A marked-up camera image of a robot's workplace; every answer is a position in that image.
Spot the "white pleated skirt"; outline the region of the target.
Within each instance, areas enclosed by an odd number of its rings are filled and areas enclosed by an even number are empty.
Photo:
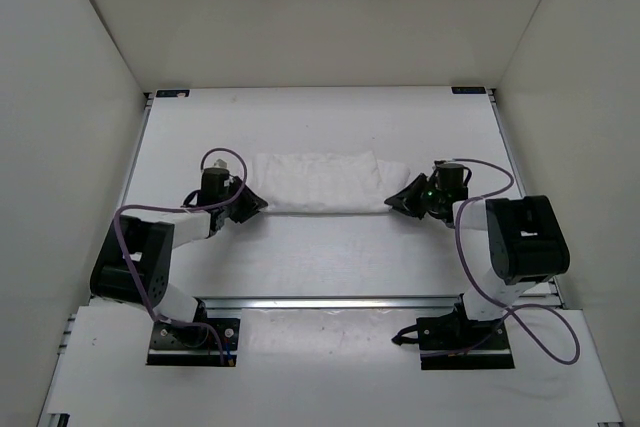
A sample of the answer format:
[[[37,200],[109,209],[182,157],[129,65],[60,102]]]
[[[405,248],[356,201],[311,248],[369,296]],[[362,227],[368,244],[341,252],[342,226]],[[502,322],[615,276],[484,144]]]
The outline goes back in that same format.
[[[364,215],[385,213],[385,200],[407,186],[410,168],[371,151],[254,156],[248,186],[270,214]]]

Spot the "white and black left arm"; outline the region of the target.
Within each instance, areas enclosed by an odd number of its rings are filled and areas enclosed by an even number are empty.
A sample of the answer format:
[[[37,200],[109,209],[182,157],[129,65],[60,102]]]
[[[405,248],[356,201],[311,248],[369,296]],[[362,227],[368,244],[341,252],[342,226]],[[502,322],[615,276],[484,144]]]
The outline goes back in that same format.
[[[268,202],[223,167],[206,168],[200,188],[177,209],[133,207],[112,221],[90,277],[97,297],[148,308],[154,320],[174,323],[174,332],[188,345],[208,336],[204,302],[169,281],[172,253],[206,240],[227,221],[242,224],[261,213]]]

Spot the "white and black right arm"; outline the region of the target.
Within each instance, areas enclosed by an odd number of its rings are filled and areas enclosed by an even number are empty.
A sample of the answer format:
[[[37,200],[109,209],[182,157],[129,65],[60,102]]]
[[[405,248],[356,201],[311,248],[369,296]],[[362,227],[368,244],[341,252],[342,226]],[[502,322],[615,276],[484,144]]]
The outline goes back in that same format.
[[[460,250],[466,229],[488,236],[491,267],[469,288],[448,323],[449,338],[471,347],[483,322],[514,316],[527,289],[564,273],[569,251],[549,200],[471,196],[471,163],[441,160],[395,190],[370,153],[267,155],[232,180],[241,219],[259,217],[268,248],[258,270],[276,269],[298,294],[407,293],[410,267],[434,285],[440,261]]]

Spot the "blue right corner label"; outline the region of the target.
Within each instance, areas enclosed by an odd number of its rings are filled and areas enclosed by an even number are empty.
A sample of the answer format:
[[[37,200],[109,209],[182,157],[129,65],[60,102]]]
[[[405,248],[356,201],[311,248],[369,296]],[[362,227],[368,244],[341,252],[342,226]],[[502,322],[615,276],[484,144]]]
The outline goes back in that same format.
[[[451,91],[454,95],[485,95],[486,89],[478,86],[452,86]]]

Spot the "blue corner label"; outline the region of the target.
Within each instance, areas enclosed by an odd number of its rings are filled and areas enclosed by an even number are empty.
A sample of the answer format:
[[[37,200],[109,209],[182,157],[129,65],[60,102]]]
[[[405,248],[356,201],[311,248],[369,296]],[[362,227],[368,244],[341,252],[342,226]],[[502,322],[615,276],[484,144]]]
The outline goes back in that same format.
[[[189,95],[189,89],[160,89],[155,93],[156,98],[186,98]]]
[[[451,91],[454,95],[485,95],[486,89],[478,86],[452,86]]]

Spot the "blue left corner label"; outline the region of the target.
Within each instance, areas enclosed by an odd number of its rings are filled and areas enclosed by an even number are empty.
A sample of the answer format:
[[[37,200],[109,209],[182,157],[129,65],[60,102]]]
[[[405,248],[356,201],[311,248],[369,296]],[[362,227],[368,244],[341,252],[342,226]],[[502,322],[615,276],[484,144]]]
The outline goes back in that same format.
[[[160,89],[155,93],[156,98],[186,98],[189,95],[189,89]]]

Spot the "aluminium table edge rail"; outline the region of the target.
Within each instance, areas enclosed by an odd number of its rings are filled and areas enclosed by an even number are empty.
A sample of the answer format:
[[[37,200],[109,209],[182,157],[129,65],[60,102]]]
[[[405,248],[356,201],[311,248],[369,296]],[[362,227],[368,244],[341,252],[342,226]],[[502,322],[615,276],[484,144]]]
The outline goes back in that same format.
[[[209,310],[364,310],[447,309],[458,296],[373,296],[373,297],[206,297],[200,299]]]

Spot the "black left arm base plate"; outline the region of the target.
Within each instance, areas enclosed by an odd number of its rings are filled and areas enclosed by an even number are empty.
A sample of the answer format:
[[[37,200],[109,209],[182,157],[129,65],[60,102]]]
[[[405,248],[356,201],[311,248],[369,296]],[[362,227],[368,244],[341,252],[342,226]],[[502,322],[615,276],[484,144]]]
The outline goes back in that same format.
[[[167,367],[235,367],[241,319],[239,317],[207,317],[204,320],[218,335],[205,327],[178,328],[166,323],[153,325],[146,364]]]

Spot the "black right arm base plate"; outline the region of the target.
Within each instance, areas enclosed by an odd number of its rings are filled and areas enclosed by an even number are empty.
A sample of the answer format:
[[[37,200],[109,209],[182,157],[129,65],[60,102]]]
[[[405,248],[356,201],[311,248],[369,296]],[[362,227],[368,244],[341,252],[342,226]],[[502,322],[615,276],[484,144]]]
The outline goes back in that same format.
[[[437,317],[419,317],[391,339],[417,345],[423,371],[511,370],[515,362],[503,319],[470,320],[461,302]]]

